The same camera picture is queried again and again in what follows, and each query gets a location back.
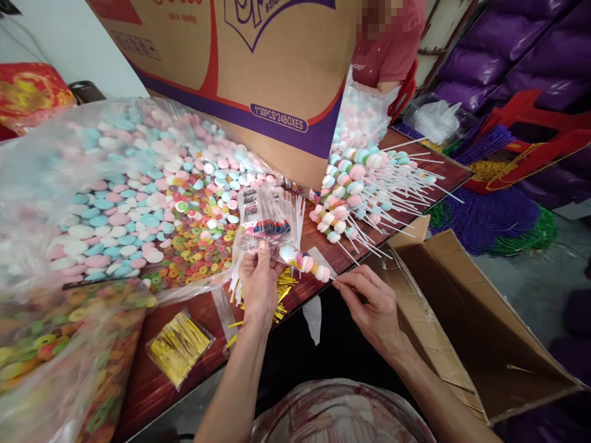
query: hand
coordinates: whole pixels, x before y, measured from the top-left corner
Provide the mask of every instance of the hand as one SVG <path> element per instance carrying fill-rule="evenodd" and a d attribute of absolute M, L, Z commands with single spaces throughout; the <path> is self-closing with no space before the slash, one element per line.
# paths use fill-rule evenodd
<path fill-rule="evenodd" d="M 257 255 L 247 253 L 240 263 L 238 276 L 244 291 L 244 325 L 255 324 L 271 329 L 279 295 L 277 278 L 285 265 L 271 259 L 269 243 L 259 241 Z"/>
<path fill-rule="evenodd" d="M 404 353 L 406 334 L 398 326 L 396 293 L 369 266 L 361 265 L 332 283 L 363 336 L 387 361 Z M 362 303 L 359 294 L 367 299 Z"/>

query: wall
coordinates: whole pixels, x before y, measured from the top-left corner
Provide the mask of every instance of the wall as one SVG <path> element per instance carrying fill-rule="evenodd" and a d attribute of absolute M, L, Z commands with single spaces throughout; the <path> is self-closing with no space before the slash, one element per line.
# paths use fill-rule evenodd
<path fill-rule="evenodd" d="M 107 96 L 147 97 L 128 62 L 84 0 L 12 0 L 23 14 L 12 19 L 25 26 L 49 60 L 36 49 L 31 38 L 8 19 L 0 20 L 0 63 L 39 60 L 11 38 L 5 30 L 53 65 L 66 83 L 90 80 Z"/>

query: plastic bag of candy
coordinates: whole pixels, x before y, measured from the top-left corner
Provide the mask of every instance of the plastic bag of candy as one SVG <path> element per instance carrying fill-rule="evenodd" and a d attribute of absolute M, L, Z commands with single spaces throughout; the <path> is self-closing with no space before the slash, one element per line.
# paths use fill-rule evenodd
<path fill-rule="evenodd" d="M 147 308 L 140 279 L 0 302 L 0 433 L 7 443 L 108 442 Z"/>
<path fill-rule="evenodd" d="M 285 244 L 296 244 L 296 206 L 294 195 L 278 186 L 243 190 L 238 193 L 240 226 L 237 250 L 255 254 L 259 240 L 266 240 L 271 254 L 278 257 L 278 250 Z"/>
<path fill-rule="evenodd" d="M 396 99 L 399 87 L 382 94 L 347 79 L 331 150 L 343 152 L 347 148 L 368 149 L 377 146 L 388 129 L 388 107 Z"/>
<path fill-rule="evenodd" d="M 210 290 L 228 277 L 237 192 L 274 183 L 269 171 L 219 123 L 171 100 L 63 113 L 0 148 L 0 286 L 147 273 L 162 301 Z"/>

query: open cardboard box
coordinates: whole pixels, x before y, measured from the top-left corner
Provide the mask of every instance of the open cardboard box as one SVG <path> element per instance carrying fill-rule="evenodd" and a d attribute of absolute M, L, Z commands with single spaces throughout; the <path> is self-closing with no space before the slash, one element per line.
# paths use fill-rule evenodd
<path fill-rule="evenodd" d="M 428 218 L 366 260 L 398 296 L 421 358 L 487 425 L 583 389 L 478 269 L 453 231 L 424 240 Z"/>

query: concrete floor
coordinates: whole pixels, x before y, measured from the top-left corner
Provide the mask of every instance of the concrete floor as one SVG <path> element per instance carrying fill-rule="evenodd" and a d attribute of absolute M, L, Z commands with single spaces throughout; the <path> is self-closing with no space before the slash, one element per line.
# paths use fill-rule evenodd
<path fill-rule="evenodd" d="M 560 217 L 557 225 L 558 240 L 547 251 L 512 258 L 473 258 L 545 346 L 564 334 L 561 315 L 570 292 L 591 287 L 583 273 L 591 254 L 591 228 Z M 311 306 L 307 311 L 312 312 L 315 324 L 320 313 Z M 195 433 L 222 375 L 223 369 L 213 374 L 131 441 L 167 442 L 166 437 L 175 432 Z"/>

